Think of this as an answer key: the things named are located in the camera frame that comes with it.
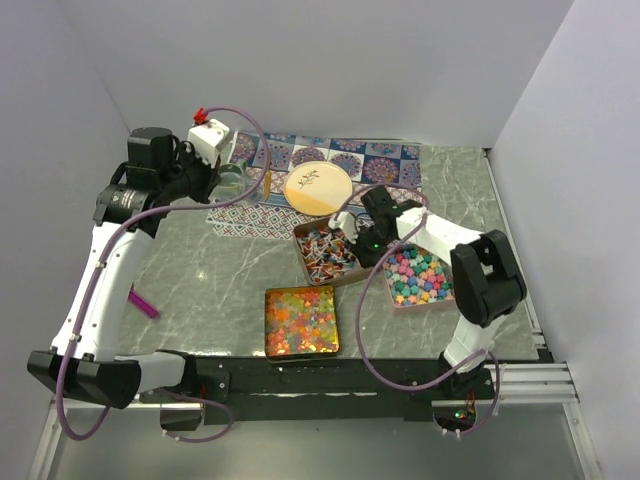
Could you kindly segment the purple plastic scoop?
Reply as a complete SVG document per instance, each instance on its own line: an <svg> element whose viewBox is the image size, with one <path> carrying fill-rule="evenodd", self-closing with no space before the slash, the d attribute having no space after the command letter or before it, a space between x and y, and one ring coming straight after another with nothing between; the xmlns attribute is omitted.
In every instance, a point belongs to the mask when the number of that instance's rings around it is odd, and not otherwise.
<svg viewBox="0 0 640 480"><path fill-rule="evenodd" d="M139 295L134 288L131 288L129 291L128 301L147 318L157 320L160 317L160 312L151 303Z"/></svg>

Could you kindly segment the gold tin of gummy stars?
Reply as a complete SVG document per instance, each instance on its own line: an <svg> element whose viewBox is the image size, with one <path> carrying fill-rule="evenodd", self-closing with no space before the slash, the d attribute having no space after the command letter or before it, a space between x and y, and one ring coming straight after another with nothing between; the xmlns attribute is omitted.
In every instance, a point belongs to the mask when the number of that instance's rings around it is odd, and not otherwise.
<svg viewBox="0 0 640 480"><path fill-rule="evenodd" d="M332 286L274 288L265 292L264 353L269 360L331 358L339 352Z"/></svg>

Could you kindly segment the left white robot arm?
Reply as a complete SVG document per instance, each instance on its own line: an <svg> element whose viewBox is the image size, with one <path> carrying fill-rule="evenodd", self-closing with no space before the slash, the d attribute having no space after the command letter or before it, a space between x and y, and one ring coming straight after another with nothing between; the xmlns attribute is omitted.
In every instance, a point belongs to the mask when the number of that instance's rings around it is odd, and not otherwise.
<svg viewBox="0 0 640 480"><path fill-rule="evenodd" d="M215 120L192 127L184 141L161 127L130 134L126 161L96 199L90 253L70 311L50 347L27 361L28 372L51 392L116 409L156 388L179 402L196 395L199 377L188 355L120 356L118 332L168 205L182 198L209 202L231 136Z"/></svg>

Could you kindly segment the tin of pastel star candies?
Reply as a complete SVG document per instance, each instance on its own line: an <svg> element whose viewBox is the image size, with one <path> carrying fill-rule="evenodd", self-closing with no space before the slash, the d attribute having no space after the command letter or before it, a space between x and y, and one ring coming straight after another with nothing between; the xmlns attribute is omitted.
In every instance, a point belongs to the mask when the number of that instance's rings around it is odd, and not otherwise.
<svg viewBox="0 0 640 480"><path fill-rule="evenodd" d="M405 245L383 264L391 304L414 311L455 303L451 269L439 257L415 245Z"/></svg>

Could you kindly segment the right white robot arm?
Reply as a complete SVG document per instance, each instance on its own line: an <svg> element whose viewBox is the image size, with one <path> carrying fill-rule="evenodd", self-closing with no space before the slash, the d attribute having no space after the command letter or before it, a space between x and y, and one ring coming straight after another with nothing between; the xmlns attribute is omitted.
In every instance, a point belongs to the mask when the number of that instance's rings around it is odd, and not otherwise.
<svg viewBox="0 0 640 480"><path fill-rule="evenodd" d="M497 329L527 297L527 286L507 235L500 230L480 232L448 221L429 211L428 198L394 200L384 183L367 185L350 195L359 197L372 224L360 228L346 204L329 217L329 227L345 235L359 263L368 267L355 311L358 351L367 370L384 385L405 392L436 386L449 398L460 398L473 385L484 360L492 357ZM407 244L416 245L448 264L459 319L451 340L441 353L447 365L424 384L402 385L379 373L366 355L361 338L362 304L374 276L384 262Z"/></svg>

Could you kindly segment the clear glass jar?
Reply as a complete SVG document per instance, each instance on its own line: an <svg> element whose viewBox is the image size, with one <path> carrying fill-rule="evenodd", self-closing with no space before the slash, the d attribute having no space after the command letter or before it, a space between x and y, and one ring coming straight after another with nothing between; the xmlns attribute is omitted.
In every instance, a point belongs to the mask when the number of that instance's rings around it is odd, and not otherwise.
<svg viewBox="0 0 640 480"><path fill-rule="evenodd" d="M234 201L235 204L255 205L263 199L261 185L258 185L251 194L247 194L255 181L246 173L243 166L224 164L219 168L218 173L220 182L211 196L215 203L232 204Z"/></svg>

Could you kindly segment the tin of lollipops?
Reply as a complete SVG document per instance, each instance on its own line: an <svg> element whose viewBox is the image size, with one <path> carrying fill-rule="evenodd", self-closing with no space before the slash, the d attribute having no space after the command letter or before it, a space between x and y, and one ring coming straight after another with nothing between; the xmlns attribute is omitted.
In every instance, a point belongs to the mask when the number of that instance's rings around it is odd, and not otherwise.
<svg viewBox="0 0 640 480"><path fill-rule="evenodd" d="M329 228L328 217L295 226L293 245L311 286L345 286L364 280L371 271L349 250L344 233Z"/></svg>

